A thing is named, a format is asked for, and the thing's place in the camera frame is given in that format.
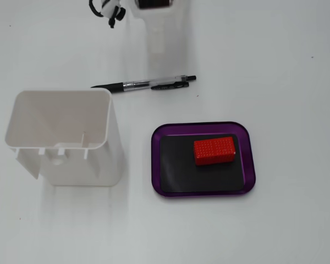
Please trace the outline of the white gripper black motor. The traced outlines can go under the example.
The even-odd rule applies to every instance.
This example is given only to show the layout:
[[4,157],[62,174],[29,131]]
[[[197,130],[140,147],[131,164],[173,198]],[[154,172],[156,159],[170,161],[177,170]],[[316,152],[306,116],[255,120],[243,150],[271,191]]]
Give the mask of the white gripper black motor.
[[182,19],[187,12],[186,1],[132,1],[134,17],[146,20],[148,71],[150,75],[169,76],[183,74],[186,61],[186,44],[182,26],[175,19]]

